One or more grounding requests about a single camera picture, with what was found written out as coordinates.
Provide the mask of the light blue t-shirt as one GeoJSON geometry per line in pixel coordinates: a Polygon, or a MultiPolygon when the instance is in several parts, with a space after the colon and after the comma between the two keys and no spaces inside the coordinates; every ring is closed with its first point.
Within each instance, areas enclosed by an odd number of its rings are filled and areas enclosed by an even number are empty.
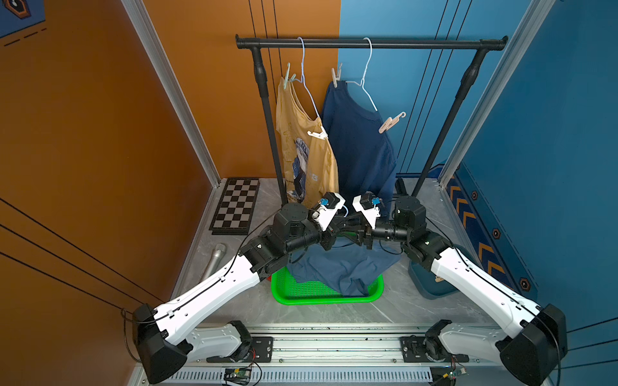
{"type": "Polygon", "coordinates": [[[314,244],[291,255],[287,269],[298,283],[319,281],[346,298],[368,297],[370,286],[401,253],[374,242],[371,249],[339,239],[326,250],[314,244]]]}

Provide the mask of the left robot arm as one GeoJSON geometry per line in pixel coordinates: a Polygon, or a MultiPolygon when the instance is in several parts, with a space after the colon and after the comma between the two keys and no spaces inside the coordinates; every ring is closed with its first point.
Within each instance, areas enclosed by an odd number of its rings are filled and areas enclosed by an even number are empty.
{"type": "Polygon", "coordinates": [[[246,241],[232,260],[189,291],[157,307],[143,304],[131,315],[133,342],[150,384],[177,373],[190,359],[222,357],[233,361],[249,355],[251,336],[244,324],[232,321],[209,335],[195,329],[209,315],[245,290],[257,286],[286,266],[291,254],[314,244],[331,249],[341,233],[373,228],[379,210],[365,211],[359,201],[344,216],[343,205],[320,202],[314,209],[286,204],[272,225],[246,241]]]}

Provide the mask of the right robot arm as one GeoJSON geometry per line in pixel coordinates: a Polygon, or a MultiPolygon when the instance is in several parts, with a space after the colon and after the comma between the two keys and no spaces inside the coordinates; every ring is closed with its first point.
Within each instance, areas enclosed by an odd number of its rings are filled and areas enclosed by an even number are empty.
{"type": "Polygon", "coordinates": [[[474,332],[442,319],[425,334],[426,355],[434,361],[469,355],[501,363],[526,385],[541,385],[560,370],[567,354],[566,317],[557,307],[539,306],[474,264],[448,238],[426,227],[426,209],[412,196],[394,204],[383,220],[381,201],[368,192],[352,201],[364,218],[360,241],[397,241],[411,262],[454,286],[500,327],[499,332],[474,332]]]}

